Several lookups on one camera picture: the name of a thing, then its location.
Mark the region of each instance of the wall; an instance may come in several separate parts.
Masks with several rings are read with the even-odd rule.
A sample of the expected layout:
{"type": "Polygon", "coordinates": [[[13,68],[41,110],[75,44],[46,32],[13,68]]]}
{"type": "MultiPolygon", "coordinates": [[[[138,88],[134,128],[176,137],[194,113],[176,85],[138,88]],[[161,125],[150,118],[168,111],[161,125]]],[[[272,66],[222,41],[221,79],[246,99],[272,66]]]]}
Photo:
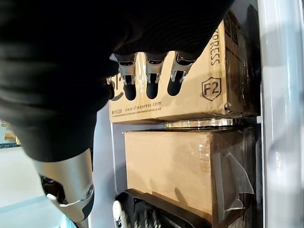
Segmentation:
{"type": "Polygon", "coordinates": [[[43,195],[40,179],[23,149],[1,149],[0,208],[43,195]]]}

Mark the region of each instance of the metal shelf frame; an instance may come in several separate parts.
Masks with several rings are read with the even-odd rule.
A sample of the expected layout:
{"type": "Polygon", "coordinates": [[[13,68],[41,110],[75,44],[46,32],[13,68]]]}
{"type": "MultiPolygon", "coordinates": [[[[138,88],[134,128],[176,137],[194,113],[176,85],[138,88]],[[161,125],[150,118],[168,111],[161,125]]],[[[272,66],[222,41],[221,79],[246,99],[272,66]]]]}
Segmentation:
{"type": "Polygon", "coordinates": [[[301,0],[258,0],[264,227],[304,227],[304,21],[301,0]]]}

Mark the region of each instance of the silver metal joint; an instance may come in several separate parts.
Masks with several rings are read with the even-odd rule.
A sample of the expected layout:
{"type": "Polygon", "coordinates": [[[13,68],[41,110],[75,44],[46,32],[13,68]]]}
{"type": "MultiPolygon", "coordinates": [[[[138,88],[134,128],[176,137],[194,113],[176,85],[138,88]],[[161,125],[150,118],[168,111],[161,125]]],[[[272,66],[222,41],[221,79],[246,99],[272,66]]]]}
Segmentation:
{"type": "Polygon", "coordinates": [[[177,74],[181,74],[181,79],[180,79],[180,83],[182,83],[186,77],[186,75],[189,73],[192,65],[194,64],[195,61],[193,60],[186,60],[183,59],[182,57],[180,57],[178,55],[177,52],[175,52],[175,58],[174,58],[174,62],[171,68],[171,81],[175,81],[176,79],[176,75],[177,74]]]}
{"type": "Polygon", "coordinates": [[[73,222],[83,221],[83,209],[94,197],[91,150],[63,161],[33,163],[45,195],[73,222]]]}
{"type": "Polygon", "coordinates": [[[110,85],[111,82],[112,82],[112,77],[107,77],[107,78],[106,78],[106,83],[107,83],[108,85],[110,85]]]}
{"type": "Polygon", "coordinates": [[[148,83],[151,83],[151,75],[156,74],[156,80],[155,83],[158,83],[160,80],[160,76],[162,74],[162,66],[164,63],[164,59],[162,60],[155,60],[155,61],[149,61],[149,59],[146,57],[146,74],[147,74],[147,81],[148,83]]]}
{"type": "Polygon", "coordinates": [[[136,55],[131,61],[120,61],[119,71],[123,79],[123,84],[127,85],[131,82],[132,85],[135,84],[135,74],[136,74],[136,55]]]}

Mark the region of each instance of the sf express box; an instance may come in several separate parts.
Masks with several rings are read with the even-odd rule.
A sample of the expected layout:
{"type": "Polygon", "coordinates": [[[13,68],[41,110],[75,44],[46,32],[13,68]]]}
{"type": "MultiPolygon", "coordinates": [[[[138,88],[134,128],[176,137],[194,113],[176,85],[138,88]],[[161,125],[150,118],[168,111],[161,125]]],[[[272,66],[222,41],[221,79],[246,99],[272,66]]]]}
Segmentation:
{"type": "Polygon", "coordinates": [[[212,227],[243,224],[238,218],[255,201],[254,132],[253,128],[126,132],[127,186],[192,211],[212,227]]]}
{"type": "Polygon", "coordinates": [[[137,95],[133,101],[124,95],[120,74],[112,78],[115,84],[115,97],[110,101],[112,123],[151,124],[259,114],[260,84],[253,82],[250,46],[231,12],[193,64],[177,96],[167,93],[173,59],[172,51],[164,61],[158,95],[153,100],[146,95],[144,53],[138,53],[136,59],[137,95]]]}

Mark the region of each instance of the robotic hand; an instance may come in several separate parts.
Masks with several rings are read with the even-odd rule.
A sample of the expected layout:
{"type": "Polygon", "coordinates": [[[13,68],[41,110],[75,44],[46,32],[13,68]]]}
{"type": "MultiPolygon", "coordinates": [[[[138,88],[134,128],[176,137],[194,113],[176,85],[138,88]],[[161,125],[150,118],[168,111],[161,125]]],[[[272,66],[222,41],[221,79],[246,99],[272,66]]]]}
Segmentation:
{"type": "Polygon", "coordinates": [[[46,196],[78,226],[94,202],[91,148],[96,113],[114,95],[110,76],[120,68],[133,100],[136,53],[145,52],[153,99],[174,50],[168,93],[176,95],[232,2],[0,1],[0,118],[33,160],[46,196]]]}

